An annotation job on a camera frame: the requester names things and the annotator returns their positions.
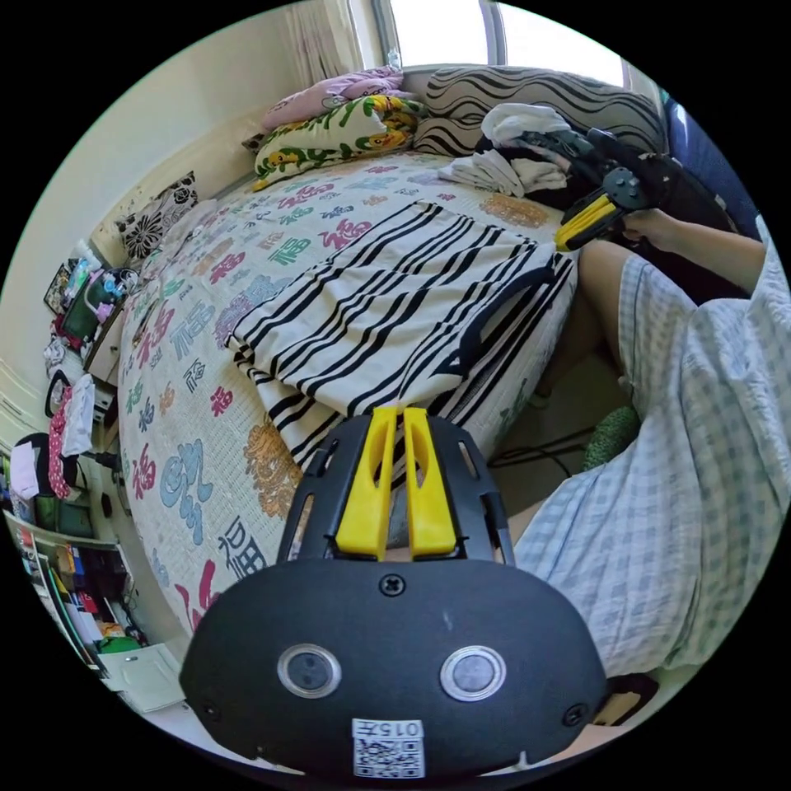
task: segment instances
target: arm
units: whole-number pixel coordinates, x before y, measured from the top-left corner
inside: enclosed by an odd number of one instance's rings
[[[752,294],[764,265],[765,248],[749,236],[715,231],[692,222],[676,224],[671,252],[709,269]]]
[[[715,231],[704,225],[676,220],[658,209],[624,218],[625,236],[641,236],[659,250],[675,253],[752,294],[764,265],[765,247],[747,236]]]

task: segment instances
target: black and white striped cloth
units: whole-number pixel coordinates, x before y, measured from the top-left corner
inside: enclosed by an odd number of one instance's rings
[[[338,422],[377,406],[463,425],[572,263],[554,244],[417,201],[251,311],[227,347],[306,469]],[[402,453],[399,442],[396,462]]]

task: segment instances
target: pink pillow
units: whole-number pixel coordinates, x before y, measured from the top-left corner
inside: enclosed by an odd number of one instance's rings
[[[349,99],[369,96],[377,92],[379,87],[384,92],[395,90],[403,81],[404,75],[389,66],[330,77],[270,107],[264,115],[262,126],[265,132],[271,132],[284,124],[307,121],[330,112]]]

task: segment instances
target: screw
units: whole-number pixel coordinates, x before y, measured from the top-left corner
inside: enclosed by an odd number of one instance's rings
[[[566,728],[573,728],[579,725],[580,720],[587,714],[587,706],[584,703],[577,703],[566,710],[563,715],[563,725]]]
[[[379,581],[379,590],[385,596],[400,596],[406,589],[406,583],[403,577],[398,574],[386,574]]]
[[[220,711],[213,703],[204,703],[204,714],[214,722],[220,719]]]

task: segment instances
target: label sticker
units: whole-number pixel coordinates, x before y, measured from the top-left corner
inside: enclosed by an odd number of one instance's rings
[[[419,719],[353,719],[356,777],[425,777],[423,723]]]

